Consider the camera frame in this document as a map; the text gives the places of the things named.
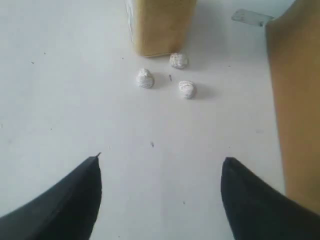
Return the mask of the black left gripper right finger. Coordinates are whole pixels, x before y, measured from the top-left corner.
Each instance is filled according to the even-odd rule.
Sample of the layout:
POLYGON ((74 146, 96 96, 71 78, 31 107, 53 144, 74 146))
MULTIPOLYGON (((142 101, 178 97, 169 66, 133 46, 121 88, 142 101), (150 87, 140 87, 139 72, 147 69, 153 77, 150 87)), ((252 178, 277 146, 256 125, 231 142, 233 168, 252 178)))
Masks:
POLYGON ((234 157, 222 165, 221 198, 236 240, 318 240, 320 217, 265 183, 234 157))

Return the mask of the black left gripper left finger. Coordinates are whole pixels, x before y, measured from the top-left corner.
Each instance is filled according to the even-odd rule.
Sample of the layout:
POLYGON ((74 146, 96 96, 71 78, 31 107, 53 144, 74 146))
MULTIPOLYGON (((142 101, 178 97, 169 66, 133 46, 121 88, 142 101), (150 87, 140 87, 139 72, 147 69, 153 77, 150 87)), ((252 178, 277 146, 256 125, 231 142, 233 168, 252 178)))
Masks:
POLYGON ((98 156, 90 156, 35 199, 0 218, 2 240, 88 240, 102 200, 98 156))

